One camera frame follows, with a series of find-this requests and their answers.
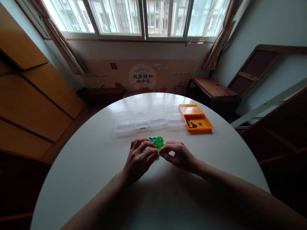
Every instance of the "curtain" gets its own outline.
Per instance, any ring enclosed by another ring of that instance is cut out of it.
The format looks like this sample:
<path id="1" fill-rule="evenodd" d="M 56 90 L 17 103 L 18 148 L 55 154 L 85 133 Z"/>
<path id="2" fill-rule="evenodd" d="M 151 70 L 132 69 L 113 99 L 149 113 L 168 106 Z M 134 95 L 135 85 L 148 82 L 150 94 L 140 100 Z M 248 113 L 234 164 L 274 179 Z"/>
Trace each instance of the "curtain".
<path id="1" fill-rule="evenodd" d="M 40 17 L 43 22 L 49 36 L 53 40 L 54 44 L 57 46 L 58 50 L 66 60 L 68 66 L 73 71 L 74 74 L 80 75 L 87 73 L 87 68 L 82 62 L 82 60 L 75 53 L 73 48 L 64 38 L 58 27 L 52 21 L 47 9 L 45 8 L 42 0 L 27 0 L 35 12 Z"/>
<path id="2" fill-rule="evenodd" d="M 220 33 L 218 34 L 215 42 L 213 43 L 209 54 L 204 60 L 202 68 L 204 70 L 214 70 L 218 56 L 221 52 L 221 49 L 223 47 L 223 44 L 225 43 L 226 37 L 227 37 L 227 32 L 230 29 L 231 22 L 237 12 L 239 5 L 238 0 L 230 0 L 229 6 L 227 8 L 226 14 L 225 14 L 225 19 L 222 24 L 222 28 Z"/>

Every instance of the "forearm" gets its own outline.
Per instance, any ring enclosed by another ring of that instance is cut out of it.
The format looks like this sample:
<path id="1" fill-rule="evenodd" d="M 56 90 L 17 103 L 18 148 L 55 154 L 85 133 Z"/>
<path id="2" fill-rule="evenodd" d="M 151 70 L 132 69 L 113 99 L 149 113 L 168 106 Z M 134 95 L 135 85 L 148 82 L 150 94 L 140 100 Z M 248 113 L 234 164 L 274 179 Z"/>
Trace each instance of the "forearm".
<path id="1" fill-rule="evenodd" d="M 93 229 L 98 221 L 103 221 L 103 214 L 108 203 L 126 186 L 124 175 L 119 172 L 62 227 L 62 230 Z"/>
<path id="2" fill-rule="evenodd" d="M 307 220 L 303 216 L 257 186 L 204 162 L 199 162 L 196 168 L 198 176 L 220 188 L 254 221 L 266 227 L 306 229 Z"/>

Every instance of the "wooden wardrobe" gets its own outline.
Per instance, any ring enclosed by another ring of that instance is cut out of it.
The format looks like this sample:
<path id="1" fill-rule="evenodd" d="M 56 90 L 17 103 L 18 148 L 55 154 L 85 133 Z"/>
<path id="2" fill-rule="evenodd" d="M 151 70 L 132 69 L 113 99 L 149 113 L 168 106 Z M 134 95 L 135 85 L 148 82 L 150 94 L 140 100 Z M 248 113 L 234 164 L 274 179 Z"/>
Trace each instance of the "wooden wardrobe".
<path id="1" fill-rule="evenodd" d="M 0 4 L 0 151 L 52 162 L 87 107 Z"/>

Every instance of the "air conditioner unit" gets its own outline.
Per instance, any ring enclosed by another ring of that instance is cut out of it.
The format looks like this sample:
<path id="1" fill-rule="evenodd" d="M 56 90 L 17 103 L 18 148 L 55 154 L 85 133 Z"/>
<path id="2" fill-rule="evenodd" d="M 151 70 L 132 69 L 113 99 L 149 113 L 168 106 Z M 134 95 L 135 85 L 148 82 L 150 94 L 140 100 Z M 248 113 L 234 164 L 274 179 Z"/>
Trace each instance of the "air conditioner unit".
<path id="1" fill-rule="evenodd" d="M 74 27 L 74 31 L 81 31 L 79 26 L 73 26 Z"/>

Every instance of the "white oval table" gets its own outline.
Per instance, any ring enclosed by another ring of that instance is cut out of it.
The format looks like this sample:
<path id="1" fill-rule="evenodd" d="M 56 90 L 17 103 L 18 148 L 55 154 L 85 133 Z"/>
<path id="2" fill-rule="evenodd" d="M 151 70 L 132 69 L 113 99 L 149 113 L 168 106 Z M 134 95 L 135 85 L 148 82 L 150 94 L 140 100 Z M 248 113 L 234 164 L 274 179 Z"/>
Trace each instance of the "white oval table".
<path id="1" fill-rule="evenodd" d="M 146 106 L 198 104 L 213 125 L 212 132 L 193 134 L 168 125 L 117 134 L 112 112 Z M 146 93 L 117 101 L 96 113 L 70 138 L 55 160 L 41 189 L 32 230 L 60 229 L 119 172 L 137 137 L 162 136 L 176 140 L 199 159 L 269 191 L 254 155 L 222 117 L 192 99 L 167 93 Z M 108 210 L 103 229 L 246 229 L 205 180 L 185 173 L 163 158 L 122 194 Z"/>

